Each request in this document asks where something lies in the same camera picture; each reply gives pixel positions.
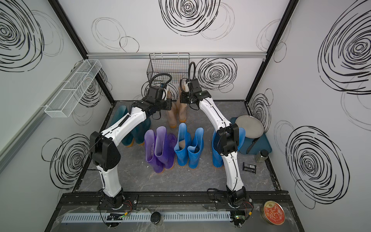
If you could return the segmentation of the beige rain boot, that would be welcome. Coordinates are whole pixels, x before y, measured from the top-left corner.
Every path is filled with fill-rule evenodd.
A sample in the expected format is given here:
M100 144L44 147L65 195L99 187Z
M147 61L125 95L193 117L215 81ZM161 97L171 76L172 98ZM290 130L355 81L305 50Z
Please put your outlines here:
M167 122L170 128L176 128L177 127L177 117L176 117L177 106L172 101L172 93L170 90L167 91L167 99L170 99L170 102L171 102L171 110L166 111Z
M178 99L177 99L177 102L176 102L176 106L177 106L177 111L178 111L178 114L179 114L179 121L181 123L185 123L186 122L186 118L187 118L187 115L186 115L187 104L180 102L180 100L181 100L181 93L182 93L180 87L178 88L178 92L179 92L179 96L178 96Z

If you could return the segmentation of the purple rain boot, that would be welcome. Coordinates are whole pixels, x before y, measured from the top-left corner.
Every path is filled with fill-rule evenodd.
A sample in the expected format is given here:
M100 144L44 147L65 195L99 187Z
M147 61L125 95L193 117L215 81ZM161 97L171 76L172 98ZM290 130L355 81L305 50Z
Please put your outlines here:
M167 128L160 126L156 130L155 157L164 165L165 169L172 169L175 160L174 147L177 138L173 133L167 133Z
M164 165L155 156L156 135L153 130L148 130L144 136L146 162L153 168L155 173L162 173Z

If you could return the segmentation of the blue rain boot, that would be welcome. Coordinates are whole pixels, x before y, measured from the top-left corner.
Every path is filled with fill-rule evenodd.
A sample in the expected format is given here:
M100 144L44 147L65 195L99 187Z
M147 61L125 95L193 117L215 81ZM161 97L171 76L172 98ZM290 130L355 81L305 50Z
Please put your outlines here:
M215 168L221 168L224 163L223 163L222 156L215 149L215 145L214 145L215 135L216 135L216 132L214 131L213 138L212 138L213 166Z
M191 135L187 130L187 125L181 123L179 125L178 140L174 147L177 155L177 162L180 166L187 165L188 162L188 146L191 144Z
M239 127L239 144L238 144L238 147L237 147L237 150L238 150L238 151L239 151L239 150L241 149L241 147L243 146L243 144L244 144L244 140L245 140L245 129Z
M191 142L191 145L188 146L188 156L189 156L189 168L196 169L199 164L200 156L204 148L204 129L197 128L195 131L195 136Z

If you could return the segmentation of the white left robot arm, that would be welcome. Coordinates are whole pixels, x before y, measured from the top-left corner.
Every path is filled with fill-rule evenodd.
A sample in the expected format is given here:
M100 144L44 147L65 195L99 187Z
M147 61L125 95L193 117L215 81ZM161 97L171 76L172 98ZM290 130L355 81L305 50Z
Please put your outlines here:
M118 145L135 127L156 112L170 110L171 99L166 97L167 85L172 81L168 73L159 73L149 80L149 90L142 100L132 105L111 127L90 135L89 157L94 161L102 180L102 202L107 208L120 209L124 203L117 166L121 159Z

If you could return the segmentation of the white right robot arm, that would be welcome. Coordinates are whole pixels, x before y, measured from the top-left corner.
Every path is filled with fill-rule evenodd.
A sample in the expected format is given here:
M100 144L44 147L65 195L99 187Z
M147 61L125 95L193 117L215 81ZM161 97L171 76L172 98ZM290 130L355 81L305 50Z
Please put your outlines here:
M239 145L239 127L232 124L223 116L215 105L210 93L202 90L196 78L196 64L191 62L188 67L185 84L188 91L184 91L180 82L181 96L180 102L188 105L196 105L197 110L202 110L215 130L213 148L222 158L227 176L227 197L232 207L238 207L246 198L246 189L241 179L237 151Z

